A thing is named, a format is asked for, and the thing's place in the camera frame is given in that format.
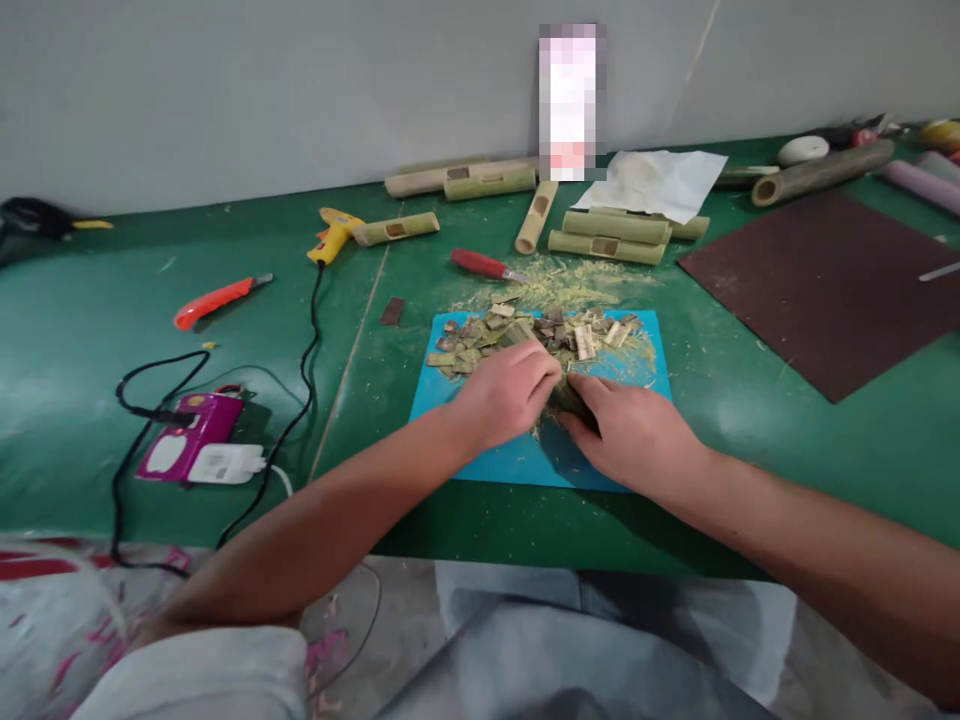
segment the pink power bank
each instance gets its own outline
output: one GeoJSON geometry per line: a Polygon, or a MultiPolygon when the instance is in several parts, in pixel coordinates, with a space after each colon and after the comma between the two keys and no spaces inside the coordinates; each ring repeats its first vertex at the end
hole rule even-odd
{"type": "Polygon", "coordinates": [[[167,426],[137,468],[141,480],[186,482],[204,445],[225,443],[243,410],[243,400],[230,395],[185,395],[177,412],[193,413],[189,427],[167,426]]]}

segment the orange utility knife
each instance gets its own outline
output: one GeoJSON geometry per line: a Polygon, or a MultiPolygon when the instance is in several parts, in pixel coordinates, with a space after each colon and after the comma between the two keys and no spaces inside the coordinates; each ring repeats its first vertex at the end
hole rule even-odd
{"type": "Polygon", "coordinates": [[[214,310],[229,305],[234,300],[239,300],[244,295],[249,295],[251,290],[255,290],[261,285],[266,285],[273,280],[273,273],[261,275],[258,278],[247,278],[233,285],[214,290],[203,297],[197,298],[183,306],[177,316],[173,319],[173,324],[180,330],[188,332],[200,318],[209,315],[214,310]]]}

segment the white wall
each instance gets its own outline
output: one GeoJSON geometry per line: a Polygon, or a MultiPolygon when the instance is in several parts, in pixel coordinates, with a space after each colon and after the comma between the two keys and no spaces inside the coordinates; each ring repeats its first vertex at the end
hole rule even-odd
{"type": "Polygon", "coordinates": [[[960,3],[720,2],[685,85],[715,0],[5,0],[0,199],[107,214],[525,154],[544,22],[609,25],[612,149],[960,112],[960,3]]]}
{"type": "Polygon", "coordinates": [[[721,0],[665,143],[960,114],[956,0],[721,0]]]}

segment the white paper towel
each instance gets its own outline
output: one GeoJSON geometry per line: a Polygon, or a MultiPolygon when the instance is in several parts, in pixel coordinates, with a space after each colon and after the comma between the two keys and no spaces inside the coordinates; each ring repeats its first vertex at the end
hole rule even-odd
{"type": "Polygon", "coordinates": [[[607,179],[590,186],[573,207],[615,207],[660,213],[689,222],[717,181],[727,158],[705,152],[621,152],[610,162],[607,179]]]}

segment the pink tube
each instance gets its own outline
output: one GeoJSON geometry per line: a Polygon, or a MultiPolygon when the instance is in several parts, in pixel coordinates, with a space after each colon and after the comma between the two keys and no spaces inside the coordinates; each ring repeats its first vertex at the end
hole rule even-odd
{"type": "Polygon", "coordinates": [[[902,160],[888,163],[880,174],[894,185],[899,185],[954,215],[960,215],[960,187],[902,160]]]}

